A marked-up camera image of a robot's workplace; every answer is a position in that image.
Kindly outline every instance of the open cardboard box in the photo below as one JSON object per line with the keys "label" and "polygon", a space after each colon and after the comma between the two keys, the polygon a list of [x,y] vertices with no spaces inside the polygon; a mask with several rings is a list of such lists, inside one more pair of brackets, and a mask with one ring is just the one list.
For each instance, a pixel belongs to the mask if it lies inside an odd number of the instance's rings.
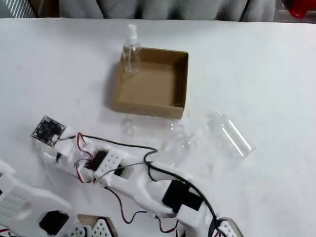
{"label": "open cardboard box", "polygon": [[180,119],[186,103],[187,52],[142,48],[141,70],[132,76],[121,64],[113,109],[118,112]]}

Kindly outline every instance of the red object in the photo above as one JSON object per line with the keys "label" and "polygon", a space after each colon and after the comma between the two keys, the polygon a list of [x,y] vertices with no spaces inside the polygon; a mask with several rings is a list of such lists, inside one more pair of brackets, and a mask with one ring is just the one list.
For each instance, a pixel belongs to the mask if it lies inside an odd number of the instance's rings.
{"label": "red object", "polygon": [[290,13],[296,18],[303,18],[313,8],[316,8],[316,0],[294,0]]}

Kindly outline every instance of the plastic bottle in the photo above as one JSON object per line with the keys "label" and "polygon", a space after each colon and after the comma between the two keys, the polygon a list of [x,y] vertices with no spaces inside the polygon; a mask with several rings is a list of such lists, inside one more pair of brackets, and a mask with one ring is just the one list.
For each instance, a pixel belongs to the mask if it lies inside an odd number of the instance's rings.
{"label": "plastic bottle", "polygon": [[135,75],[140,71],[140,51],[142,48],[138,42],[136,26],[129,24],[128,29],[129,34],[123,46],[122,57],[125,72]]}

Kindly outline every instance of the white surface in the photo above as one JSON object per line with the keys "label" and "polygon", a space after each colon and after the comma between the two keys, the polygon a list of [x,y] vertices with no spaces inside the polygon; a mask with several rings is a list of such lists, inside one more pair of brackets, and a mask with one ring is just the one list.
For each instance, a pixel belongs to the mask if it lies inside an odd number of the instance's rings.
{"label": "white surface", "polygon": [[[123,142],[124,114],[104,103],[126,38],[123,20],[0,20],[0,151],[27,183],[50,187],[32,149],[43,115]],[[257,150],[231,172],[218,172],[219,155],[200,139],[184,169],[205,178],[220,216],[248,237],[315,236],[316,26],[301,24],[133,21],[142,46],[189,52],[186,114],[194,129],[221,110]],[[133,150],[136,154],[143,151]],[[123,224],[109,192],[53,171],[52,190],[82,213],[111,217],[120,237],[160,234],[157,220],[139,214]],[[123,197],[128,217],[139,208]],[[166,221],[163,227],[172,227]]]}

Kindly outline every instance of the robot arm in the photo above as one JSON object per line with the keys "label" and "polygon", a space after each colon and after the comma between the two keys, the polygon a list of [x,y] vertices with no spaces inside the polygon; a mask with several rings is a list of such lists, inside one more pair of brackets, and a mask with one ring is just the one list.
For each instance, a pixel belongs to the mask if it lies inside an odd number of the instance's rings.
{"label": "robot arm", "polygon": [[[51,163],[58,168],[130,197],[152,216],[177,219],[185,226],[188,237],[220,237],[204,200],[188,185],[154,170],[152,175],[156,181],[153,181],[148,176],[147,166],[139,164],[139,159],[106,143],[83,139],[82,135],[80,138],[79,133],[76,139],[67,139],[74,138],[73,134],[71,128],[45,116],[32,136],[40,146],[49,148],[48,158],[54,159]],[[177,168],[159,162],[152,164],[194,182],[192,175]],[[221,232],[227,237],[243,237],[230,223],[233,222],[228,219],[221,221]]]}

